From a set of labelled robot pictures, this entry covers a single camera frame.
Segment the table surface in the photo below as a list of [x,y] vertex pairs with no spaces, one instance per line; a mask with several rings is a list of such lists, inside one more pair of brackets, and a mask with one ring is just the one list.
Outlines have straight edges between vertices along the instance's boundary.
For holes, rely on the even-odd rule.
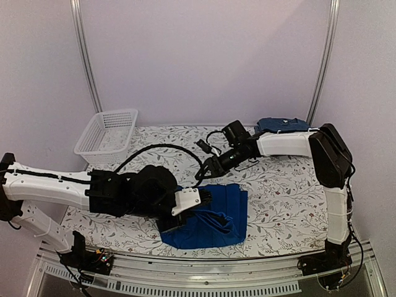
[[[206,155],[194,143],[220,127],[136,127],[129,154],[151,144],[177,144],[192,150],[201,160]],[[210,136],[209,142],[225,152],[222,134]],[[62,225],[81,232],[87,244],[116,251],[156,256],[192,258],[262,257],[315,251],[324,248],[327,235],[326,201],[322,186],[315,177],[313,163],[305,157],[266,157],[259,164],[232,170],[225,177],[202,184],[238,183],[248,191],[246,240],[234,246],[180,250],[161,242],[155,222],[147,218],[89,213],[69,207]],[[179,185],[195,183],[198,164],[190,156],[172,148],[158,148],[141,154],[121,172],[137,172],[145,165],[163,165],[176,176]],[[249,166],[243,163],[241,169]],[[90,165],[91,169],[113,170],[117,164]]]

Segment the dark blue folded garment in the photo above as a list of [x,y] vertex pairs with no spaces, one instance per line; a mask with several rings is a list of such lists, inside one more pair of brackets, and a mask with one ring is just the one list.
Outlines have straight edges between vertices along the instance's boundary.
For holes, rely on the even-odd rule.
[[254,127],[256,133],[291,133],[308,131],[310,125],[302,119],[263,118]]
[[212,203],[196,208],[181,228],[161,233],[164,243],[178,249],[201,249],[242,243],[248,220],[248,192],[238,184],[202,187],[212,193]]

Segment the folded blue cloth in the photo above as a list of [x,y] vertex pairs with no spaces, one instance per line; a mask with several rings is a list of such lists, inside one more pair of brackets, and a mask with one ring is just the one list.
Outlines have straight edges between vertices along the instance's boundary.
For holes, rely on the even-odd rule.
[[285,118],[263,118],[257,122],[254,127],[256,133],[291,133],[308,131],[310,125],[302,119],[285,119]]
[[202,187],[212,194],[209,205],[198,207],[194,216],[177,230],[161,233],[164,243],[178,249],[202,249],[242,243],[248,220],[248,192],[238,184]]

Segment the laundry basket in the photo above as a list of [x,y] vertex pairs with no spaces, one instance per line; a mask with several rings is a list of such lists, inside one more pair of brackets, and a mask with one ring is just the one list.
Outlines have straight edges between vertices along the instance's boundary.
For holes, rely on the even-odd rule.
[[74,153],[90,164],[125,161],[134,132],[137,110],[97,113],[82,133]]

